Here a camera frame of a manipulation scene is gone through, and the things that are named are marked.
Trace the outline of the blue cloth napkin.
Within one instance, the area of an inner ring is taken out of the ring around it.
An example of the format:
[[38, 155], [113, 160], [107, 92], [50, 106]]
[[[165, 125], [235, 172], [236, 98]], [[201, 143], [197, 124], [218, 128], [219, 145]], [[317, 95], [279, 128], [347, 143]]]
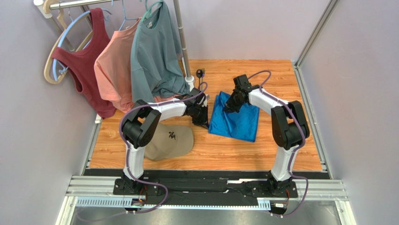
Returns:
[[223, 111], [230, 95], [221, 91], [216, 97], [208, 132], [246, 142], [255, 142], [259, 122], [259, 108], [244, 104], [239, 112]]

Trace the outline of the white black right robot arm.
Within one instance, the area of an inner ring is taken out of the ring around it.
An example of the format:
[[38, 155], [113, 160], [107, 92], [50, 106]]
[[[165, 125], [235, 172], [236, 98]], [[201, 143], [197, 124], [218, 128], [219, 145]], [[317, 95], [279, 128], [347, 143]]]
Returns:
[[233, 81], [235, 87], [223, 111], [236, 113], [243, 105], [253, 105], [271, 116], [272, 135], [278, 148], [267, 180], [275, 185], [290, 182], [296, 154], [310, 135], [302, 104], [282, 100], [260, 85], [252, 85], [247, 75], [235, 77]]

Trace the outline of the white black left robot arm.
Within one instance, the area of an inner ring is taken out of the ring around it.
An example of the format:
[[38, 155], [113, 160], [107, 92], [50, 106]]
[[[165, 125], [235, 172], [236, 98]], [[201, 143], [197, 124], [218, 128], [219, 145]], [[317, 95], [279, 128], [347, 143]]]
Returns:
[[153, 139], [160, 121], [190, 116], [196, 126], [209, 129], [207, 96], [193, 88], [189, 94], [159, 103], [138, 100], [119, 123], [119, 134], [126, 145], [123, 173], [130, 180], [140, 182], [146, 146]]

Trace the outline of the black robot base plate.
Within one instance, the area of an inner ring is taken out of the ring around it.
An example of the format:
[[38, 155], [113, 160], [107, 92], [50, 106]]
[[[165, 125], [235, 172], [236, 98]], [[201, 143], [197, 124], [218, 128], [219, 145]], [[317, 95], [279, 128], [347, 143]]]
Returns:
[[250, 197], [277, 197], [297, 198], [296, 184], [291, 182], [287, 187], [276, 191], [273, 195], [267, 187], [266, 180], [227, 180], [227, 179], [150, 179], [152, 184], [142, 184], [134, 180], [116, 179], [113, 187], [114, 195], [139, 195], [139, 196], [162, 196], [165, 194], [164, 185], [172, 193], [240, 193]]

